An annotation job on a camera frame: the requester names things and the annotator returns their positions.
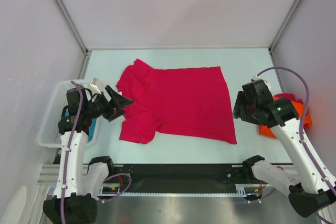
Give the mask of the magenta t shirt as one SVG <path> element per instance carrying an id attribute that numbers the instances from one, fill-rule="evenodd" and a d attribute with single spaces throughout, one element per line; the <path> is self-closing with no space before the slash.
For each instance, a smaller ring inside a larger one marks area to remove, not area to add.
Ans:
<path id="1" fill-rule="evenodd" d="M 122 141 L 148 144 L 163 133 L 237 143 L 229 90 L 219 66 L 155 69 L 137 59 L 116 87 L 134 101 L 125 109 Z"/>

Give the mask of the white plastic laundry basket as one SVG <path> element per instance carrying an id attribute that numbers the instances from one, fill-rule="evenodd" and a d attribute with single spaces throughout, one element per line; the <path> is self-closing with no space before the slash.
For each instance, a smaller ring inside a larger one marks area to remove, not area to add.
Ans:
<path id="1" fill-rule="evenodd" d="M 77 79 L 74 80 L 74 82 L 87 88 L 91 80 Z M 63 108 L 68 105 L 66 98 L 67 90 L 72 88 L 75 88 L 75 86 L 71 83 L 70 80 L 62 81 L 55 86 L 37 136 L 37 143 L 39 146 L 48 148 L 61 148 L 58 122 L 61 119 Z M 93 146 L 97 142 L 98 128 L 99 124 L 96 128 L 97 135 L 95 141 L 91 144 L 87 142 L 87 147 Z"/>

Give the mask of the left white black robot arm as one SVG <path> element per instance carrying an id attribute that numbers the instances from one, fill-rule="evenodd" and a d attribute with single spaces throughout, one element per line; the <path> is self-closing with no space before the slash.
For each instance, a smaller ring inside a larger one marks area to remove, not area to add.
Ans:
<path id="1" fill-rule="evenodd" d="M 58 130 L 61 140 L 60 168 L 52 198 L 43 203 L 43 212 L 52 223 L 94 223 L 98 214 L 98 193 L 104 182 L 118 177 L 110 156 L 92 158 L 83 170 L 89 128 L 94 119 L 111 122 L 125 114 L 134 102 L 109 85 L 74 86 L 67 90 Z"/>

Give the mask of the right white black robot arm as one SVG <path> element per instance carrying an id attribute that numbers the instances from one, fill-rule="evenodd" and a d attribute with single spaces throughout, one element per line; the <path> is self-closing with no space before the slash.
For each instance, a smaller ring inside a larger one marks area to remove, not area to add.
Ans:
<path id="1" fill-rule="evenodd" d="M 292 208 L 304 218 L 335 203 L 335 176 L 300 130 L 300 117 L 290 100 L 273 99 L 264 80 L 253 80 L 238 92 L 233 118 L 271 129 L 297 172 L 290 174 L 256 155 L 243 161 L 245 181 L 262 180 L 271 185 L 287 196 Z"/>

